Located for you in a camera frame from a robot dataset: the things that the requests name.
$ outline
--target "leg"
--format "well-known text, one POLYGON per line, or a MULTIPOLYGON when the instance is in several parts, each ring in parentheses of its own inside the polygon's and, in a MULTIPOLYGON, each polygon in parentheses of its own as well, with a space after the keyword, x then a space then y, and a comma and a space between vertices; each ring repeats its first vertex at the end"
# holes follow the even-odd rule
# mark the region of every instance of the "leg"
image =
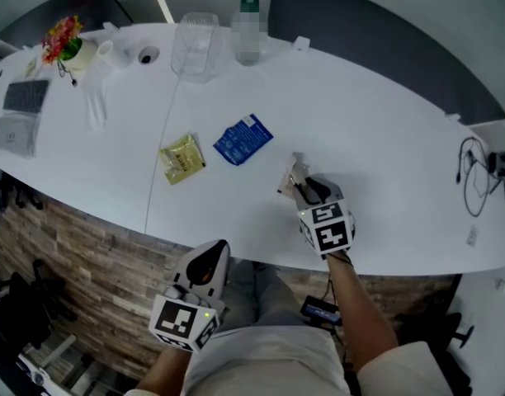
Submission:
POLYGON ((218 332, 249 327, 257 320, 257 304, 254 300, 254 270, 250 261, 240 261, 229 274, 221 299, 227 308, 218 332))
POLYGON ((259 319, 255 326, 304 325, 295 296, 276 275, 275 267, 260 264, 256 269, 256 298, 259 319))

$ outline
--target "small device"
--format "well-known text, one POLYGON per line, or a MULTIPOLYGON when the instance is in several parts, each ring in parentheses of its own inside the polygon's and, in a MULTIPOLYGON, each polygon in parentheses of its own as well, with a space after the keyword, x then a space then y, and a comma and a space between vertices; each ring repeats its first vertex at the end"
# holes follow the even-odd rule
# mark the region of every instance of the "small device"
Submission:
POLYGON ((341 188, 322 178, 301 179, 297 164, 290 179, 306 242, 323 259, 327 253, 347 251, 352 246, 355 223, 341 188))
POLYGON ((310 326, 326 328, 324 323, 342 326, 341 314, 338 308, 313 296, 308 295, 306 297, 300 313, 305 317, 309 317, 308 325, 310 326))
POLYGON ((3 101, 4 110, 40 113, 49 81, 15 82, 8 86, 3 101))
POLYGON ((199 352, 220 325, 220 299, 229 267, 223 239, 204 243, 179 259, 172 283, 153 302, 149 331, 161 342, 199 352))
POLYGON ((139 53, 139 63, 141 64, 151 64, 159 57, 159 49, 150 45, 148 47, 144 47, 139 53))

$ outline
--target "plastic container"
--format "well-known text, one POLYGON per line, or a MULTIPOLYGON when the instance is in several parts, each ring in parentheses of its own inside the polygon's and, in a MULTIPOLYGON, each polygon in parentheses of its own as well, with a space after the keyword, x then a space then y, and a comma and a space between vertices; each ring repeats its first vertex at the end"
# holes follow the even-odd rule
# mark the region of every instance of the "plastic container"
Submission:
POLYGON ((130 64, 128 55, 111 40, 106 40, 100 44, 97 53, 98 57, 108 63, 114 70, 122 70, 130 64))
POLYGON ((241 0, 231 27, 236 60, 244 66, 258 63, 267 39, 267 19, 260 10, 259 0, 241 0))
POLYGON ((176 29, 172 70, 181 80, 206 83, 215 74, 222 47, 221 28, 214 13, 187 13, 176 29))

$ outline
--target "white cup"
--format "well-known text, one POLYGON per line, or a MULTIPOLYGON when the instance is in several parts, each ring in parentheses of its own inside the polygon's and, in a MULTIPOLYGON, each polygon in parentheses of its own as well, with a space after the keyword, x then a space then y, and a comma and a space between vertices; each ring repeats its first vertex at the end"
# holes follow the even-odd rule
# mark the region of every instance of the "white cup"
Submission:
POLYGON ((104 41, 98 47, 97 53, 112 68, 123 69, 130 64, 130 58, 124 51, 117 49, 111 40, 104 41))

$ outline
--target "floor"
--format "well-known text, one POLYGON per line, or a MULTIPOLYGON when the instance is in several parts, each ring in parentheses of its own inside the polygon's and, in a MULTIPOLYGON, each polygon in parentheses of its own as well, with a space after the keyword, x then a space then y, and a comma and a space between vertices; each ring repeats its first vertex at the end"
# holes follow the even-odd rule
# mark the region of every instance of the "floor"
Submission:
MULTIPOLYGON (((75 323, 56 320, 57 333, 74 333, 81 352, 140 379, 162 348, 147 329, 153 298, 164 292, 177 259, 189 248, 107 223, 46 196, 41 199, 42 211, 11 203, 2 215, 0 280, 17 271, 33 281, 31 263, 44 260, 66 280, 68 305, 78 315, 75 323)), ((326 290, 327 273, 281 267, 279 274, 299 302, 306 295, 321 298, 326 290)), ((428 296, 448 294, 454 276, 361 279, 398 327, 397 314, 420 314, 428 296)))

